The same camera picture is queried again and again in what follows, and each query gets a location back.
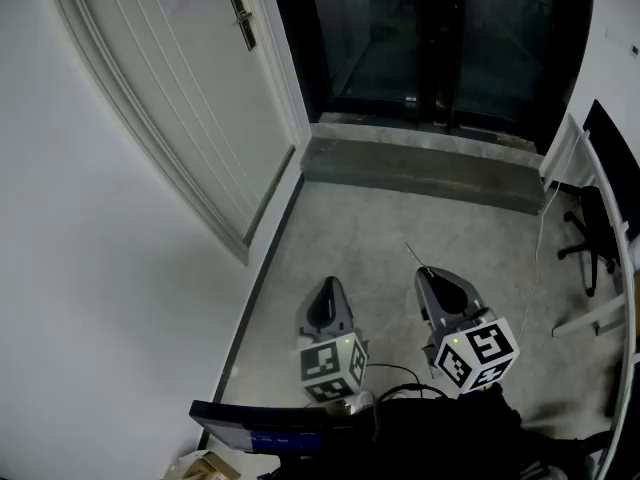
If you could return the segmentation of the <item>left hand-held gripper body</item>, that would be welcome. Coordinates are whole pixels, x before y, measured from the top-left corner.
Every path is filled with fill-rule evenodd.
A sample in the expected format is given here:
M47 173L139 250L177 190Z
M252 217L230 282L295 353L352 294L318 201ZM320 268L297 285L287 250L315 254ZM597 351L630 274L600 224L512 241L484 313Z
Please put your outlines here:
M331 335L299 327L298 379L312 402L332 403L358 395L368 359L367 341L360 328Z

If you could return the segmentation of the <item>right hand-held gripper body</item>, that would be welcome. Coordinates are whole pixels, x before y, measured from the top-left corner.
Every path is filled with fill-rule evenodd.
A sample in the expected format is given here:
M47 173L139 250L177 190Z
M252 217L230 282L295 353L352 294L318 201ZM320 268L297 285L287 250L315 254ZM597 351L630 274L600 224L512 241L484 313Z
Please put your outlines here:
M506 318L494 318L464 330L432 333L423 348L434 378L448 379L458 394L486 388L501 380L519 357Z

